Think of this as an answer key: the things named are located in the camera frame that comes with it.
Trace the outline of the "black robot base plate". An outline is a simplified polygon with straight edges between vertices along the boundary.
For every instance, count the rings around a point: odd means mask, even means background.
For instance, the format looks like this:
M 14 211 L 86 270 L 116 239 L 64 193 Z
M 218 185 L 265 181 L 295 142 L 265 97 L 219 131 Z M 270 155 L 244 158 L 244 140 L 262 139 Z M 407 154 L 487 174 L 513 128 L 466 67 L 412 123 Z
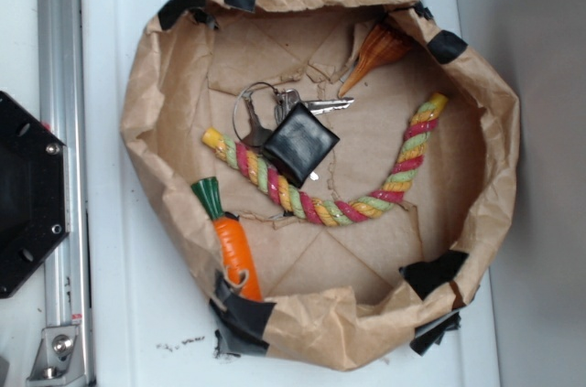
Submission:
M 13 296 L 68 234 L 64 144 L 1 93 L 1 297 Z

